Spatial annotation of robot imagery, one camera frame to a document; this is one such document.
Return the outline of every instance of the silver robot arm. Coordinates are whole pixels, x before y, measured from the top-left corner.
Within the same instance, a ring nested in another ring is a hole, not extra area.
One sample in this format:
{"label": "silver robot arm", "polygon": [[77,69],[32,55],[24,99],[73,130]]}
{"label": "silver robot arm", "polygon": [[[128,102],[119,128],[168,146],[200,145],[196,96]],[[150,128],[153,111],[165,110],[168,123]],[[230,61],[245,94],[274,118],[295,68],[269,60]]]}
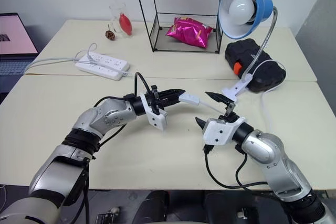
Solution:
{"label": "silver robot arm", "polygon": [[218,119],[208,119],[207,122],[196,118],[203,129],[205,150],[235,142],[236,148],[247,153],[260,167],[270,189],[296,223],[336,224],[330,210],[316,196],[298,166],[286,155],[281,139],[254,130],[245,118],[233,112],[235,105],[227,97],[207,94],[215,101],[226,104],[227,111]]}
{"label": "silver robot arm", "polygon": [[166,124],[163,108],[178,103],[184,90],[157,92],[156,86],[152,88],[155,100],[149,94],[141,97],[130,94],[122,100],[106,99],[102,105],[85,111],[35,174],[29,196],[10,205],[0,215],[0,224],[56,223],[61,207],[72,205],[84,190],[89,163],[109,130],[143,114],[150,115],[151,121],[158,118],[154,126],[162,129]]}

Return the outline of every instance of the laptop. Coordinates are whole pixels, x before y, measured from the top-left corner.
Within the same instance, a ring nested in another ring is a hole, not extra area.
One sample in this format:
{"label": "laptop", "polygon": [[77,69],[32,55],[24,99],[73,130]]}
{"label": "laptop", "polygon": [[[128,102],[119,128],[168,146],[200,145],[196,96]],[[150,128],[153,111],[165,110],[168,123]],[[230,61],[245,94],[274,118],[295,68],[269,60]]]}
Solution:
{"label": "laptop", "polygon": [[9,93],[38,55],[17,13],[0,14],[0,93]]}

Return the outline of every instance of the blue lamp shade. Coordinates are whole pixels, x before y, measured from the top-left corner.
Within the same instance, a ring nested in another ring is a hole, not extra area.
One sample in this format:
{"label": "blue lamp shade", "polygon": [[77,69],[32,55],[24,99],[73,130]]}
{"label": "blue lamp shade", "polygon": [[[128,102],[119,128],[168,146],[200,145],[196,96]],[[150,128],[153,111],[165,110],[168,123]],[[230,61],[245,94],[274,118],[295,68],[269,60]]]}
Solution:
{"label": "blue lamp shade", "polygon": [[272,14],[272,0],[252,0],[254,14],[248,22],[239,25],[233,21],[232,13],[229,13],[233,1],[234,0],[220,0],[218,10],[219,24],[225,35],[231,39],[242,39],[246,37],[256,29],[260,22],[265,21]]}

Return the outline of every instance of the black metal wire frame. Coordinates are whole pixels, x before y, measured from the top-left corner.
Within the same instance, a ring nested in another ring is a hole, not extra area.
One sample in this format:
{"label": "black metal wire frame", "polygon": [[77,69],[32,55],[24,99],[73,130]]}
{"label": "black metal wire frame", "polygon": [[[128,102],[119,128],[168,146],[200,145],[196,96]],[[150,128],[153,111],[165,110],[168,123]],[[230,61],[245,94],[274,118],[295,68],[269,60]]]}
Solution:
{"label": "black metal wire frame", "polygon": [[[158,17],[158,14],[173,14],[173,15],[186,15],[186,16],[209,16],[209,17],[217,17],[217,21],[216,21],[216,29],[215,29],[215,34],[216,34],[216,42],[217,42],[217,51],[215,51],[215,53],[219,54],[220,52],[220,46],[222,44],[222,37],[223,37],[223,32],[221,32],[220,30],[220,26],[219,26],[219,20],[218,20],[218,15],[205,15],[205,14],[187,14],[187,13],[163,13],[163,12],[158,12],[158,9],[157,9],[157,6],[156,6],[156,1],[154,1],[154,7],[155,7],[155,17],[154,17],[154,22],[153,22],[153,27],[151,29],[151,32],[149,32],[148,30],[148,25],[147,25],[147,22],[146,22],[146,18],[145,18],[145,14],[144,14],[144,11],[143,11],[143,7],[142,7],[142,4],[141,4],[141,0],[139,0],[139,4],[140,4],[140,8],[141,8],[141,13],[142,13],[142,17],[143,17],[143,20],[145,22],[145,27],[146,27],[146,31],[147,31],[147,35],[148,35],[148,39],[149,39],[149,42],[151,44],[151,48],[152,48],[152,51],[158,51],[158,49],[156,48],[156,43],[158,41],[158,37],[159,37],[159,32],[160,30],[162,30],[162,27],[160,26],[160,23],[159,23],[159,17]],[[152,40],[151,40],[151,36],[152,36],[152,33],[154,31],[154,27],[155,27],[155,22],[157,22],[158,24],[158,31],[157,31],[157,34],[156,34],[156,39],[155,39],[155,43],[152,44]],[[160,50],[160,51],[174,51],[174,52],[180,52],[181,50]]]}

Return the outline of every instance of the white power strip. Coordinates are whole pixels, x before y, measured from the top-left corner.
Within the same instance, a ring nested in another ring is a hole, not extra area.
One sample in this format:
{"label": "white power strip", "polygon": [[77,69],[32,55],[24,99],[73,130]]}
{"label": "white power strip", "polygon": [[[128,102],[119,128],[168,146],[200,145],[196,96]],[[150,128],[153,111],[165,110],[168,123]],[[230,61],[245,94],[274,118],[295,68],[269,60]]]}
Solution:
{"label": "white power strip", "polygon": [[116,70],[127,71],[130,68],[130,65],[125,60],[101,55],[96,52],[90,52],[90,56],[96,64],[89,63],[88,55],[85,54],[75,66],[84,72],[93,73],[116,81],[119,81],[123,76],[122,72]]}

